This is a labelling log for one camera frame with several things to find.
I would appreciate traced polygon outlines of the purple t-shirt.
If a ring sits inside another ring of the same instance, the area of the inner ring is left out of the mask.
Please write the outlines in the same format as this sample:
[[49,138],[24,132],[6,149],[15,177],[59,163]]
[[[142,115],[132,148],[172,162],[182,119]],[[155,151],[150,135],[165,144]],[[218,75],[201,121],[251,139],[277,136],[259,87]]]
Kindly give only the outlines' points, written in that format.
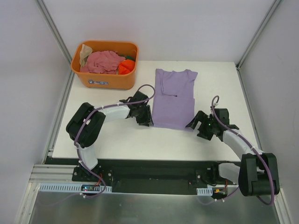
[[197,75],[197,72],[188,69],[156,69],[152,109],[154,127],[186,130],[194,118],[194,83]]

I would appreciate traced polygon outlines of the orange plastic basket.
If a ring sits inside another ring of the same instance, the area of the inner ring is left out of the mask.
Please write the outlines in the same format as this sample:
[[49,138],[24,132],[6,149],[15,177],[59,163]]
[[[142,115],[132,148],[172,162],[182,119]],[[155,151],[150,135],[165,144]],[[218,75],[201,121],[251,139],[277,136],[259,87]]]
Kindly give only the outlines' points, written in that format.
[[[130,56],[135,59],[135,67],[130,73],[124,75],[80,72],[79,60],[82,45],[91,47],[94,51],[112,50],[120,55]],[[88,40],[77,47],[71,62],[71,69],[77,74],[81,83],[88,88],[129,90],[135,85],[138,53],[138,46],[132,42]]]

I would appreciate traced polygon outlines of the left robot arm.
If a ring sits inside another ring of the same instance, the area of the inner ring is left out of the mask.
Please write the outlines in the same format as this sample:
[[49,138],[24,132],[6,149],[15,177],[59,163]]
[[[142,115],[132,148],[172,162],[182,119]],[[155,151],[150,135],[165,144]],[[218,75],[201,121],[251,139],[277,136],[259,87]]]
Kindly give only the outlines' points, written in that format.
[[96,158],[93,144],[96,142],[102,126],[105,123],[135,118],[140,126],[153,126],[150,106],[150,98],[137,91],[132,97],[120,100],[114,105],[106,105],[95,108],[90,103],[83,103],[66,126],[66,132],[73,140],[76,148],[79,166],[83,169],[83,177],[93,182],[99,176],[96,168]]

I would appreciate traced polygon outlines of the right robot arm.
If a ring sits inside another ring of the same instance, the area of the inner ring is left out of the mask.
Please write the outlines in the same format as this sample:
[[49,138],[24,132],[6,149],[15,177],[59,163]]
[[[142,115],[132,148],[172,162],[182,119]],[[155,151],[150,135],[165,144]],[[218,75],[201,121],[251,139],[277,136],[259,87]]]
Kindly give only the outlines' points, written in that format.
[[210,172],[213,183],[221,184],[228,179],[239,185],[244,196],[274,197],[280,192],[276,156],[254,147],[241,134],[239,127],[230,123],[227,109],[214,109],[210,115],[198,111],[186,125],[191,129],[195,129],[196,126],[199,126],[197,136],[206,140],[218,137],[241,160],[239,165],[231,162],[219,164],[217,169]]

